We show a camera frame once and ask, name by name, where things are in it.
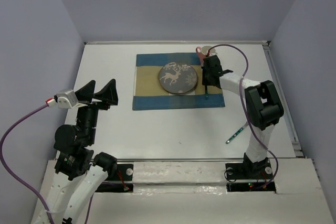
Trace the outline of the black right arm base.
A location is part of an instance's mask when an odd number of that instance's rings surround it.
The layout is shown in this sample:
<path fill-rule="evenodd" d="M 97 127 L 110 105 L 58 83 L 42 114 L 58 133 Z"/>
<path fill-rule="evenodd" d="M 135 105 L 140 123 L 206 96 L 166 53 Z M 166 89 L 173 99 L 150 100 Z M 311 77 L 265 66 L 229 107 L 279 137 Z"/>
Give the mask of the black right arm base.
<path fill-rule="evenodd" d="M 274 182 L 270 182 L 273 176 L 270 161 L 266 166 L 256 172 L 247 173 L 243 170 L 242 163 L 225 164 L 224 178 L 227 180 L 226 189 L 229 193 L 242 193 L 251 191 L 271 191 L 276 192 Z"/>

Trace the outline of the fork with teal handle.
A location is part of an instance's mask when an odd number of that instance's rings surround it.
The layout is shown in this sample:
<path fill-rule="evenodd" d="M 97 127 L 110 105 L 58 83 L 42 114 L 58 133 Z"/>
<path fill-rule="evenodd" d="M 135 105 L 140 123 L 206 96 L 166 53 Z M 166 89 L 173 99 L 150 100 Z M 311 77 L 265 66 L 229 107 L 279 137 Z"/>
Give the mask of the fork with teal handle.
<path fill-rule="evenodd" d="M 225 143 L 229 144 L 236 138 L 246 127 L 248 126 L 248 122 L 246 122 L 242 127 L 240 127 Z"/>

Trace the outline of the grey reindeer plate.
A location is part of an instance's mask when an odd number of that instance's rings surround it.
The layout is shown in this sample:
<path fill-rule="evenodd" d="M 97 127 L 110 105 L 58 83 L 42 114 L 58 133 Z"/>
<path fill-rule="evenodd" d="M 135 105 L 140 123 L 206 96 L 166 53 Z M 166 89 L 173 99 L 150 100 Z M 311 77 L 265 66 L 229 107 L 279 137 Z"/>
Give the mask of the grey reindeer plate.
<path fill-rule="evenodd" d="M 196 70 L 186 63 L 170 62 L 162 67 L 158 75 L 162 88 L 171 94 L 191 92 L 198 83 Z"/>

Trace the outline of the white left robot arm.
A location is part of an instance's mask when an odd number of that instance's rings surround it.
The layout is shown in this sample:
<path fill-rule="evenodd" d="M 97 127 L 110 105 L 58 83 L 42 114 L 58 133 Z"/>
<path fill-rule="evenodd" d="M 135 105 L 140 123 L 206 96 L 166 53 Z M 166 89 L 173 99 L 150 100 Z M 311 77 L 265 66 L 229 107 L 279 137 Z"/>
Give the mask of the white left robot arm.
<path fill-rule="evenodd" d="M 46 206 L 35 223 L 76 223 L 106 179 L 117 171 L 117 159 L 107 153 L 94 154 L 98 113 L 118 104 L 116 80 L 111 79 L 99 92 L 91 80 L 78 91 L 62 90 L 48 105 L 77 109 L 76 123 L 64 124 L 55 132 L 54 149 L 59 152 Z"/>

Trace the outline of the pink mug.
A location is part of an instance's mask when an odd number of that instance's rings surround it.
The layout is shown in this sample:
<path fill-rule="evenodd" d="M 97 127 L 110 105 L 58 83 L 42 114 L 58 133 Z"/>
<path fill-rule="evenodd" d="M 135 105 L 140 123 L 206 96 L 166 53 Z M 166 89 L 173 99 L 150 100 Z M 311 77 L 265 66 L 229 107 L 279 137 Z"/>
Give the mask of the pink mug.
<path fill-rule="evenodd" d="M 196 54 L 200 60 L 201 66 L 204 63 L 204 59 L 208 56 L 207 51 L 211 48 L 211 46 L 203 46 L 203 47 L 197 47 L 196 48 Z"/>

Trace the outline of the spoon with teal handle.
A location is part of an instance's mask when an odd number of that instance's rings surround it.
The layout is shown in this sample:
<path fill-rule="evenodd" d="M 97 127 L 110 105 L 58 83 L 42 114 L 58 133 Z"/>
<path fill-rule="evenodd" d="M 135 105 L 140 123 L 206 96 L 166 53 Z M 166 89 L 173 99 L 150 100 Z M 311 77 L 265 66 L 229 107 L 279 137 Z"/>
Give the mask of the spoon with teal handle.
<path fill-rule="evenodd" d="M 205 98 L 208 99 L 208 86 L 204 86 L 205 89 Z"/>

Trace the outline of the blue and tan cloth placemat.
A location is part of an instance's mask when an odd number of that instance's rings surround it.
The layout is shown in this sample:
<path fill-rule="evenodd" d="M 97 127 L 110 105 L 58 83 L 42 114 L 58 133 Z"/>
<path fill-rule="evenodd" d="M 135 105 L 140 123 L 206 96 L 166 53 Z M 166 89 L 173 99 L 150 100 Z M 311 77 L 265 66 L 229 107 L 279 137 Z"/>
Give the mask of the blue and tan cloth placemat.
<path fill-rule="evenodd" d="M 194 82 L 195 86 L 183 93 L 166 91 L 160 84 L 161 70 L 185 80 L 187 86 Z M 202 69 L 195 52 L 175 52 L 159 54 L 137 54 L 133 110 L 167 110 L 167 109 L 198 109 L 223 108 L 224 95 L 219 88 L 208 87 L 208 95 L 202 85 Z"/>

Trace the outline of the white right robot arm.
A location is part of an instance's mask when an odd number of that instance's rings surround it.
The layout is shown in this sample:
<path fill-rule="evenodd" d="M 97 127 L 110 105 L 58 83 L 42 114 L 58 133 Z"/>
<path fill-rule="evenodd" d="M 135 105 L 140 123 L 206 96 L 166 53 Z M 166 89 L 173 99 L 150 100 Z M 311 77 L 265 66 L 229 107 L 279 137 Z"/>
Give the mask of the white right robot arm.
<path fill-rule="evenodd" d="M 211 55 L 203 60 L 202 84 L 239 96 L 251 135 L 243 162 L 233 168 L 232 175 L 256 178 L 267 167 L 271 134 L 284 115 L 274 83 L 252 81 L 231 70 L 223 70 L 218 56 Z"/>

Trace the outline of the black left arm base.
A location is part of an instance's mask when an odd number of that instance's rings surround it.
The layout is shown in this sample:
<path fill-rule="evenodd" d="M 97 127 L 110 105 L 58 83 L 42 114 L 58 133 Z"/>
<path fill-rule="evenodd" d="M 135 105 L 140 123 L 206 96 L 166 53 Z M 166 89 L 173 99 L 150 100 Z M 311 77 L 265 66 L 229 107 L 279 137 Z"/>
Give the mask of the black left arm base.
<path fill-rule="evenodd" d="M 131 193 L 133 192 L 133 164 L 118 164 L 117 171 L 108 176 L 96 190 L 97 193 Z"/>

